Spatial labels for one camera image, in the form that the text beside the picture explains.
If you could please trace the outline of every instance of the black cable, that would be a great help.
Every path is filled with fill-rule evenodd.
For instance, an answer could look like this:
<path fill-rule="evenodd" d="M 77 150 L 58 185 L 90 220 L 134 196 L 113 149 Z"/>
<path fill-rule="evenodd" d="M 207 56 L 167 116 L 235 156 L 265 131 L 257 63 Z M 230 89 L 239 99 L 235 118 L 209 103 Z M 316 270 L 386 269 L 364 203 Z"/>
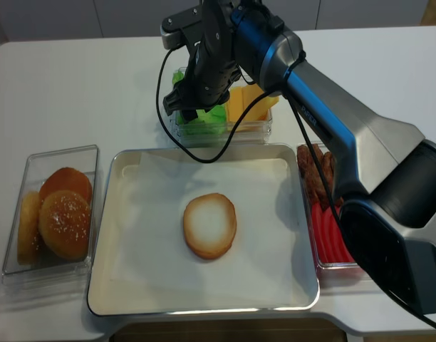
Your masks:
<path fill-rule="evenodd" d="M 326 181 L 326 177 L 324 177 L 323 169 L 322 169 L 321 165 L 319 164 L 318 157 L 316 157 L 316 153 L 314 152 L 313 145 L 311 144 L 311 141 L 308 138 L 308 135 L 306 134 L 305 127 L 303 126 L 303 123 L 302 123 L 302 120 L 300 118 L 299 112 L 297 111 L 297 108 L 295 106 L 296 103 L 294 102 L 294 99 L 292 97 L 287 96 L 287 98 L 288 98 L 288 101 L 289 101 L 289 105 L 291 106 L 292 111 L 294 112 L 294 116 L 296 117 L 297 123 L 299 124 L 299 127 L 301 129 L 303 138 L 304 138 L 304 140 L 305 140 L 305 142 L 306 142 L 306 144 L 308 146 L 308 150 L 311 153 L 311 157 L 313 158 L 313 161 L 315 163 L 316 169 L 318 170 L 319 177 L 321 178 L 321 182 L 323 183 L 324 190 L 326 191 L 326 195 L 327 195 L 327 199 L 328 199 L 329 205 L 331 206 L 331 209 L 332 209 L 331 211 L 332 211 L 333 218 L 335 219 L 335 221 L 336 221 L 340 231 L 343 232 L 343 228 L 341 226 L 340 218 L 338 217 L 337 212 L 333 209 L 335 207 L 335 205 L 333 203 L 333 198 L 332 198 L 331 191 L 329 190 L 329 187 L 327 185 L 328 183 Z M 359 260 L 360 260 L 359 252 L 357 250 L 355 250 L 355 249 L 352 252 L 353 253 L 351 253 L 351 255 L 353 256 L 355 261 L 358 262 L 358 264 L 359 264 Z M 368 271 L 367 271 L 367 273 L 370 276 L 370 278 L 377 279 L 377 276 L 375 274 L 371 274 Z M 424 316 L 422 314 L 419 314 L 418 312 L 413 310 L 404 301 L 402 301 L 400 298 L 398 298 L 397 295 L 395 295 L 391 290 L 386 289 L 384 286 L 381 286 L 377 282 L 376 282 L 376 285 L 378 285 L 378 287 L 381 289 L 381 291 L 383 291 L 385 293 L 386 296 L 391 298 L 395 303 L 397 303 L 400 307 L 405 309 L 409 314 L 412 314 L 414 317 L 420 319 L 424 323 L 426 323 L 429 326 L 431 326 L 432 328 L 436 329 L 436 323 L 434 321 L 432 321 L 430 318 L 428 318 L 428 317 L 426 317 L 426 316 Z"/>
<path fill-rule="evenodd" d="M 183 146 L 177 139 L 175 139 L 172 134 L 170 134 L 169 130 L 167 129 L 166 125 L 164 124 L 164 120 L 161 117 L 160 104 L 159 104 L 161 77 L 162 77 L 162 72 L 164 71 L 164 66 L 166 64 L 166 61 L 167 61 L 167 59 L 169 58 L 170 54 L 173 51 L 175 51 L 175 49 L 169 50 L 167 52 L 166 56 L 164 57 L 164 60 L 162 61 L 162 65 L 161 65 L 160 75 L 158 77 L 158 84 L 157 84 L 157 87 L 156 87 L 156 112 L 158 114 L 158 119 L 160 120 L 162 129 L 166 132 L 167 136 L 178 147 L 180 147 L 181 150 L 183 150 L 187 155 L 189 155 L 193 160 L 195 160 L 197 162 L 201 162 L 203 164 L 211 164 L 213 162 L 216 162 L 224 154 L 224 152 L 226 152 L 226 149 L 229 147 L 229 144 L 231 143 L 232 137 L 234 136 L 237 128 L 239 127 L 239 125 L 243 121 L 243 119 L 245 118 L 246 114 L 253 108 L 253 106 L 256 105 L 263 98 L 266 98 L 270 94 L 275 93 L 276 91 L 280 90 L 280 87 L 278 85 L 275 85 L 274 87 L 271 87 L 266 92 L 262 93 L 260 96 L 255 98 L 253 100 L 253 102 L 251 102 L 248 105 L 248 107 L 245 108 L 244 112 L 242 113 L 242 115 L 240 115 L 240 118 L 237 120 L 237 122 L 235 123 L 235 125 L 232 128 L 231 132 L 229 133 L 229 137 L 227 138 L 226 143 L 224 144 L 223 148 L 218 152 L 217 155 L 215 155 L 212 159 L 202 159 L 202 158 L 196 157 L 185 146 Z"/>

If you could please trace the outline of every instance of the silver metal tray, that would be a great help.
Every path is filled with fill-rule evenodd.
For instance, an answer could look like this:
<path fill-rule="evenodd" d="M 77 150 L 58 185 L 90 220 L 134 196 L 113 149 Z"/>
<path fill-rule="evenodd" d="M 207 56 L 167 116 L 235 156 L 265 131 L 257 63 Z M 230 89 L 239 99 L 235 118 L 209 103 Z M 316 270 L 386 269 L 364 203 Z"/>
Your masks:
<path fill-rule="evenodd" d="M 212 157 L 218 149 L 191 151 Z M 211 192 L 234 203 L 237 234 L 224 256 L 203 261 L 185 244 L 182 214 Z M 318 296 L 291 148 L 233 145 L 211 165 L 179 149 L 114 158 L 88 289 L 94 314 L 302 310 Z"/>

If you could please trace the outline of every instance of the white table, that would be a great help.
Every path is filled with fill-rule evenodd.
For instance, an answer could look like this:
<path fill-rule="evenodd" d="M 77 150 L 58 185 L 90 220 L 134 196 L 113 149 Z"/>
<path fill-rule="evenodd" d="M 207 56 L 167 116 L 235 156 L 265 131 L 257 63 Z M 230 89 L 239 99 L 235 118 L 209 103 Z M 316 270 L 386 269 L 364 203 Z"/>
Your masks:
<path fill-rule="evenodd" d="M 435 27 L 305 31 L 299 36 L 308 61 L 320 71 L 377 113 L 416 124 L 436 141 Z M 8 43 L 0 48 L 0 271 L 31 153 L 97 144 L 106 176 L 121 150 L 171 146 L 155 113 L 155 82 L 164 55 L 160 38 Z M 172 71 L 186 62 L 185 50 L 172 54 L 165 90 Z M 274 108 L 270 142 L 292 147 L 303 142 L 285 100 Z M 372 281 L 321 286 L 310 311 L 280 315 L 326 317 L 355 334 L 431 331 Z M 0 341 L 92 340 L 127 322 L 93 318 L 83 294 L 15 309 L 0 305 Z"/>

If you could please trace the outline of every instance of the orange bun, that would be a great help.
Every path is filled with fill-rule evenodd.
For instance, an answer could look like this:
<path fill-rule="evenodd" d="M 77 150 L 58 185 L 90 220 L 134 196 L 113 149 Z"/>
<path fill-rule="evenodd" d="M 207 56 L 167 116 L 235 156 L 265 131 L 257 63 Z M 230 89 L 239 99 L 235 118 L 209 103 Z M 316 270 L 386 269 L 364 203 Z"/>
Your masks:
<path fill-rule="evenodd" d="M 42 204 L 39 232 L 47 247 L 59 257 L 83 259 L 88 251 L 90 206 L 75 192 L 54 192 Z"/>
<path fill-rule="evenodd" d="M 72 167 L 63 167 L 55 171 L 39 190 L 41 202 L 47 196 L 59 190 L 70 190 L 79 194 L 88 204 L 91 203 L 93 197 L 93 188 L 88 180 L 88 177 L 82 172 L 73 169 Z"/>
<path fill-rule="evenodd" d="M 40 208 L 41 201 L 37 191 L 29 192 L 21 201 L 17 238 L 17 262 L 20 265 L 31 265 L 38 261 L 42 242 L 38 231 Z"/>

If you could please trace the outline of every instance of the robotic arm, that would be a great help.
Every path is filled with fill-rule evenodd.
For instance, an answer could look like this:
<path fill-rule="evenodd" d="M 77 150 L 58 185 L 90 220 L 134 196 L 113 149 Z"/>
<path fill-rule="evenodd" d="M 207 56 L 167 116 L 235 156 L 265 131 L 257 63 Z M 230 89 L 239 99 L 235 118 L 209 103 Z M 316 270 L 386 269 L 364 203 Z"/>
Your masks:
<path fill-rule="evenodd" d="M 301 39 L 260 1 L 205 0 L 166 18 L 162 37 L 165 48 L 190 53 L 185 78 L 163 100 L 167 114 L 181 110 L 189 121 L 226 102 L 239 68 L 263 90 L 279 89 L 336 158 L 333 196 L 345 200 L 351 255 L 415 313 L 436 313 L 436 144 L 316 70 Z"/>

